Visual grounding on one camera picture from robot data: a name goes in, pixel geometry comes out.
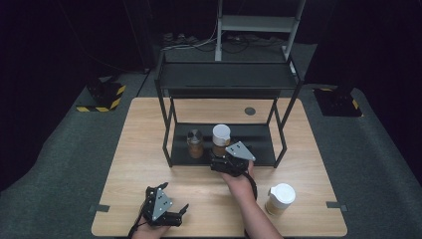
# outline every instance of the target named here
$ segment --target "white lid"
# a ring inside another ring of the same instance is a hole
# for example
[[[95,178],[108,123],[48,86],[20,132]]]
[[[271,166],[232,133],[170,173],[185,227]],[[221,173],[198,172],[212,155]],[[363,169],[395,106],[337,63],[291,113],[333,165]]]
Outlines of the white lid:
[[[230,142],[230,128],[225,124],[215,125],[212,134],[212,140],[216,145],[225,146]]]
[[[285,204],[291,204],[296,198],[295,190],[285,183],[280,183],[276,187],[272,187],[271,193],[276,196],[278,201]]]

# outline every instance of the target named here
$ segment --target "human hand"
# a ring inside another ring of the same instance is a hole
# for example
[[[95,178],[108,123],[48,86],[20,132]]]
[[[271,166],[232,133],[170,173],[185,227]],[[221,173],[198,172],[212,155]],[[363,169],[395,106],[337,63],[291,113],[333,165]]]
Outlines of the human hand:
[[[132,236],[133,239],[159,239],[171,227],[171,226],[151,227],[148,223],[146,223],[146,220],[145,218],[143,218],[143,216],[140,218],[138,225],[140,226],[138,226],[137,231],[133,233],[133,236]]]
[[[248,173],[249,175],[254,178],[254,162],[249,161],[248,165]],[[220,172],[221,177],[229,186],[230,192],[234,196],[234,198],[238,201],[245,201],[245,200],[252,200],[255,201],[254,191],[252,190],[251,182],[249,179],[244,176],[240,175],[234,177],[230,174]]]

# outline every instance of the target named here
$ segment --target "jar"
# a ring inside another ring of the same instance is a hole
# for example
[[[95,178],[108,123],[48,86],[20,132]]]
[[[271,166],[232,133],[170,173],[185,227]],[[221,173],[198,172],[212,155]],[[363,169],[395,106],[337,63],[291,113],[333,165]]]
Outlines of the jar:
[[[202,132],[199,129],[192,129],[187,134],[187,145],[189,155],[193,158],[200,158],[204,153]]]
[[[217,124],[212,134],[212,152],[220,157],[226,155],[226,147],[230,144],[230,128],[225,124]]]

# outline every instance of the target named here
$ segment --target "wooden table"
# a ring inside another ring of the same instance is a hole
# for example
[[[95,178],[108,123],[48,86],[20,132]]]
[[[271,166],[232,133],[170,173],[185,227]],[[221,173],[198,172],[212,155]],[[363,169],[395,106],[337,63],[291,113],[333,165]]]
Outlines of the wooden table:
[[[289,99],[279,99],[280,112],[288,102]],[[175,105],[179,121],[230,123],[265,122],[271,103],[176,100]],[[253,107],[256,114],[247,116],[244,113],[247,107]],[[270,128],[278,155],[281,142],[274,119]],[[109,211],[97,212],[93,234],[126,236],[144,200],[146,187],[169,182],[165,188],[173,200],[169,211],[177,212],[186,203],[189,208],[182,225],[171,228],[166,237],[242,237],[244,227],[239,209],[220,175],[209,166],[168,167],[161,148],[164,130],[158,99],[132,101],[100,201],[100,205],[109,206]],[[296,201],[281,216],[268,214],[284,236],[345,235],[347,228],[340,209],[326,206],[328,201],[336,202],[336,198],[301,101],[295,103],[284,132],[288,150],[279,167],[254,169],[257,202],[264,209],[270,187],[288,183],[296,191]],[[168,147],[171,151],[171,140]]]

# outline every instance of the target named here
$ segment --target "human arm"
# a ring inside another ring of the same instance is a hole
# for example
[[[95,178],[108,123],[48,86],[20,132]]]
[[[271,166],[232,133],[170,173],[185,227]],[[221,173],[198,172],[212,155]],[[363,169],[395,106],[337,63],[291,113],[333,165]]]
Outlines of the human arm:
[[[253,162],[250,161],[248,171],[252,177],[254,177],[253,166]],[[233,177],[226,173],[221,173],[221,176],[224,181],[226,181],[230,192],[238,203],[245,230],[248,235],[253,239],[283,238],[261,207],[257,204],[248,178],[244,175]]]
[[[146,223],[143,216],[140,218],[138,225],[132,239],[159,239],[170,229],[170,226],[151,227]]]

